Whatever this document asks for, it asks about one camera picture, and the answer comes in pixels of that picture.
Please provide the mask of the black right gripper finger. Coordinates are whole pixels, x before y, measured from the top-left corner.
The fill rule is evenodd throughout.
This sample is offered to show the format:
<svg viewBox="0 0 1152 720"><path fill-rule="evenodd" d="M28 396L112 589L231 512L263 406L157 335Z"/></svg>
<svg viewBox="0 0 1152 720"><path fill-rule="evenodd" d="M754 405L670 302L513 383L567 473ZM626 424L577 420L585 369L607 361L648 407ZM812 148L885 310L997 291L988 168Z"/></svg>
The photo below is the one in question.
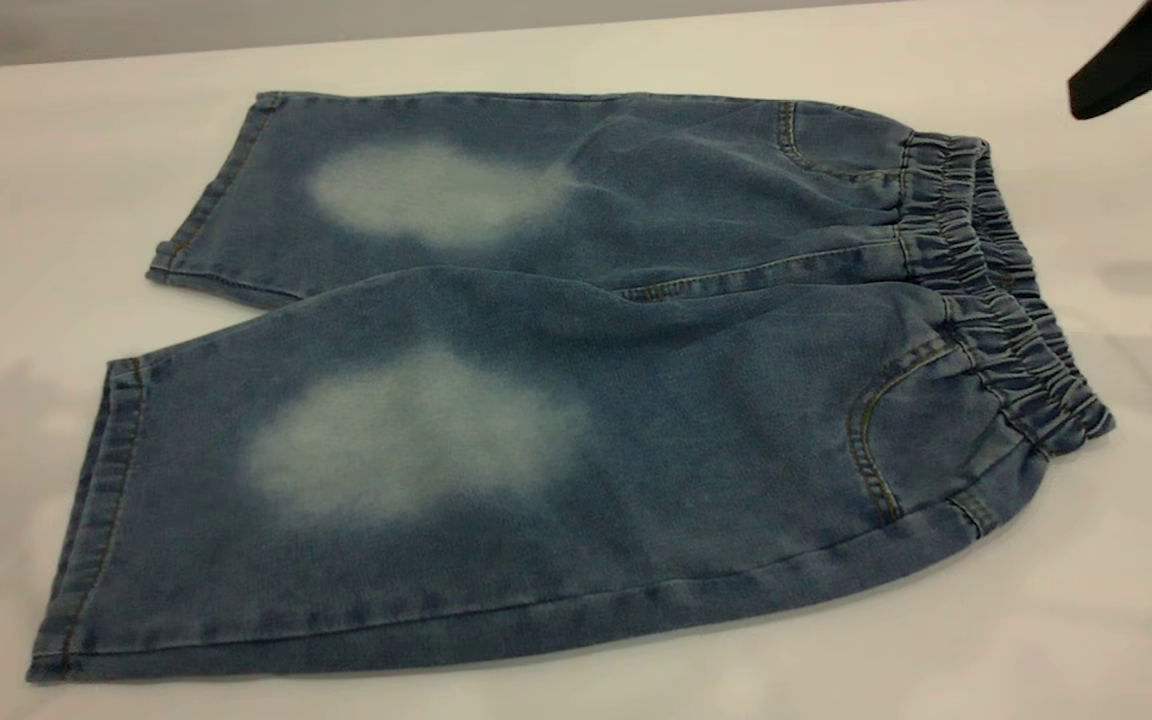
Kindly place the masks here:
<svg viewBox="0 0 1152 720"><path fill-rule="evenodd" d="M1152 91L1152 1L1069 78L1073 118L1102 118Z"/></svg>

